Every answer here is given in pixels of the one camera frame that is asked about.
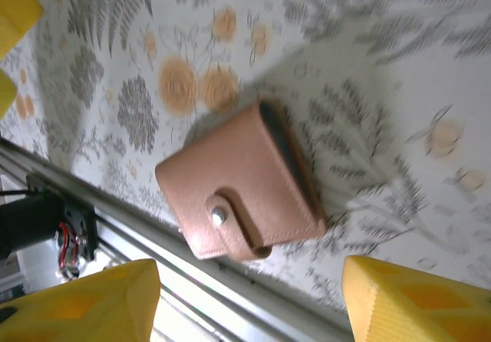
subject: floral tablecloth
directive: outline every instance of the floral tablecloth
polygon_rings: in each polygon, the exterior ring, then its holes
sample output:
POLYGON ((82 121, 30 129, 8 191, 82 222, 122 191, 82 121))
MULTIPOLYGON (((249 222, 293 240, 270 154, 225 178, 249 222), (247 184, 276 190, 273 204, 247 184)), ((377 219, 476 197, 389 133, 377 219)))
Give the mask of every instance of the floral tablecloth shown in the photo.
POLYGON ((3 137, 175 223, 155 165, 279 98, 331 227, 249 267, 338 309, 348 254, 491 288, 491 0, 40 1, 3 137))

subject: black bracket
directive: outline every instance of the black bracket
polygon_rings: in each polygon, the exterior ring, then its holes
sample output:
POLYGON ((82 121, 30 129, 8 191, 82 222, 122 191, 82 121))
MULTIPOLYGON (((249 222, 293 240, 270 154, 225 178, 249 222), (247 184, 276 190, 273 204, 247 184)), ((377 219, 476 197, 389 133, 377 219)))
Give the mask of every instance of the black bracket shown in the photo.
POLYGON ((94 207, 79 198, 75 198, 39 173, 27 175, 28 189, 32 192, 51 192, 64 203, 64 218, 77 236, 78 254, 87 261, 95 259, 94 251, 98 246, 96 215, 94 207))

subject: pink leather wallet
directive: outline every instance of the pink leather wallet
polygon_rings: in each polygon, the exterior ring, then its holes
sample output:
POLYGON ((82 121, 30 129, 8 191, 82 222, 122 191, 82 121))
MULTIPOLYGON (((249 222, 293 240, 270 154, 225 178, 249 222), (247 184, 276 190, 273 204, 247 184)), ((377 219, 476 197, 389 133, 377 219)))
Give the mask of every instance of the pink leather wallet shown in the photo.
POLYGON ((326 232, 301 150, 274 102, 244 109, 155 173, 197 258, 265 258, 273 245, 326 232))

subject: card holder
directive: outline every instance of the card holder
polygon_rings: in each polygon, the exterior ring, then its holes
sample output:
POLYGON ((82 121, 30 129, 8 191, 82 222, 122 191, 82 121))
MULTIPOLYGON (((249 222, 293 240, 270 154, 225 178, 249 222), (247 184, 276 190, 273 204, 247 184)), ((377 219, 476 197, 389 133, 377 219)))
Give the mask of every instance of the card holder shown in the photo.
POLYGON ((156 177, 197 258, 265 258, 273 245, 326 232, 302 152, 269 100, 158 164, 156 177))

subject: wallet stitching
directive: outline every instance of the wallet stitching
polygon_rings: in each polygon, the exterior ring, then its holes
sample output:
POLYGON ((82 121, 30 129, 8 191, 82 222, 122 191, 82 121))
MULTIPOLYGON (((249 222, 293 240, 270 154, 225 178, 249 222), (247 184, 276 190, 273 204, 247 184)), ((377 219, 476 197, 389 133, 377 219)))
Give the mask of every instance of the wallet stitching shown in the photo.
MULTIPOLYGON (((271 136, 269 135, 269 132, 267 131, 267 129, 265 127, 265 124, 262 122, 262 118, 261 118, 260 113, 259 113, 259 106, 256 106, 256 108, 254 110, 254 114, 261 121, 260 130, 261 130, 261 134, 266 137, 266 139, 265 139, 266 143, 265 144, 268 147, 269 152, 272 153, 274 161, 278 162, 278 157, 276 156, 278 154, 278 150, 272 145, 271 136)), ((299 209, 300 213, 302 214, 303 219, 304 219, 304 223, 307 226, 304 227, 303 229, 297 229, 295 231, 290 231, 290 232, 282 232, 282 233, 278 233, 278 234, 273 235, 273 236, 269 236, 269 237, 265 238, 266 240, 275 240, 275 239, 283 237, 283 236, 290 236, 290 235, 295 235, 295 234, 302 233, 302 232, 307 232, 312 227, 312 223, 310 223, 310 221, 308 220, 308 211, 300 203, 300 199, 296 196, 296 194, 292 188, 292 184, 288 180, 288 175, 285 173, 284 162, 282 160, 280 160, 279 163, 280 164, 277 165, 277 170, 279 171, 280 175, 285 180, 286 187, 288 188, 288 191, 292 194, 292 196, 295 200, 295 204, 296 204, 297 208, 299 209)))

